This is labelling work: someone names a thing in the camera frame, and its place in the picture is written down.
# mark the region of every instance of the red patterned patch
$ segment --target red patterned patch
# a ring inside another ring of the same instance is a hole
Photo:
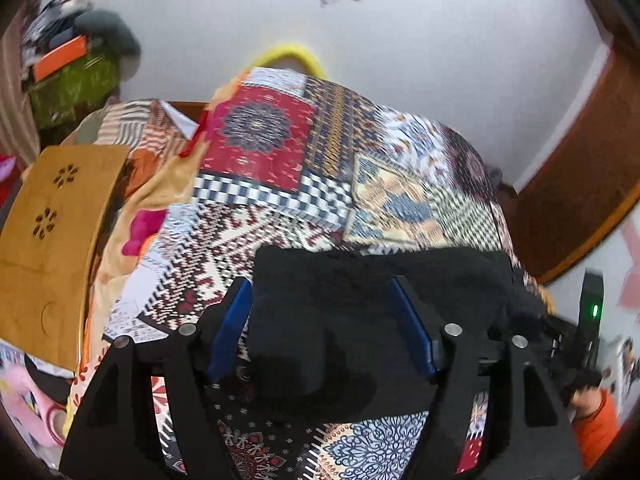
[[[313,116],[313,107],[299,99],[242,87],[210,116],[210,145],[200,167],[295,191]]]

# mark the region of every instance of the flower cutout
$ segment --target flower cutout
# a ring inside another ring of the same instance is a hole
[[[49,207],[44,209],[41,215],[36,216],[36,225],[33,229],[33,236],[37,236],[40,240],[44,240],[47,233],[53,231],[56,226],[55,220],[58,216],[56,211],[52,211]]]
[[[65,185],[65,183],[71,183],[76,178],[76,173],[78,172],[78,167],[73,164],[69,164],[64,168],[60,168],[58,170],[58,176],[53,179],[53,183],[58,186],[58,188]]]

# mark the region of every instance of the black cloth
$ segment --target black cloth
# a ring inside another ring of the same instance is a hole
[[[437,385],[418,375],[390,310],[398,274],[445,322],[480,336],[510,319],[536,325],[545,313],[501,252],[361,256],[262,247],[247,338],[261,409],[308,423],[427,410]]]
[[[121,56],[140,55],[140,43],[112,10],[88,10],[76,18],[74,27],[81,34],[103,37],[107,45]]]

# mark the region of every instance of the clothes pile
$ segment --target clothes pile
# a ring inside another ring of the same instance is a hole
[[[119,15],[93,7],[51,0],[23,34],[22,85],[44,144],[62,140],[47,137],[52,128],[66,124],[66,135],[101,108],[120,84],[120,57],[140,54]]]

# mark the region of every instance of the orange fabric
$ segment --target orange fabric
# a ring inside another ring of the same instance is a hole
[[[124,200],[128,200],[145,182],[156,174],[160,158],[148,150],[134,150],[129,155],[131,173],[124,192]]]
[[[602,403],[598,411],[586,418],[574,420],[575,439],[582,455],[582,465],[590,469],[605,452],[618,432],[616,405],[606,390],[602,392]]]
[[[136,265],[140,263],[142,256],[144,256],[145,253],[149,250],[149,246],[156,238],[158,238],[157,233],[151,236],[148,236],[147,238],[145,238],[145,241],[142,242],[142,245],[140,246],[140,254],[138,255],[138,260],[136,261]]]
[[[34,81],[36,83],[42,81],[46,76],[53,74],[56,70],[78,59],[80,56],[84,56],[87,52],[86,38],[84,36],[78,36],[63,43],[47,52],[42,56],[41,60],[33,65]]]

